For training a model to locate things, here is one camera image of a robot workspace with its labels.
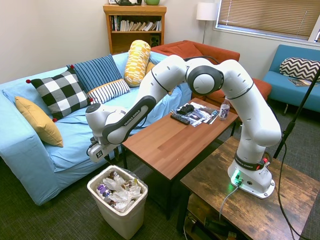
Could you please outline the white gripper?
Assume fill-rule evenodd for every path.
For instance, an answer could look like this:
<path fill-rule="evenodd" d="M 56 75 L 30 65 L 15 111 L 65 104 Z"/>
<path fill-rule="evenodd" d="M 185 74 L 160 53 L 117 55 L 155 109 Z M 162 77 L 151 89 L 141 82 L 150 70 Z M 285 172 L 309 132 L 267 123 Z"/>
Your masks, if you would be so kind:
<path fill-rule="evenodd" d="M 97 141 L 92 141 L 88 147 L 86 154 L 89 156 L 92 162 L 99 162 L 104 157 L 105 160 L 112 165 L 109 154 L 114 150 L 114 157 L 116 160 L 119 159 L 119 144 L 99 144 Z"/>

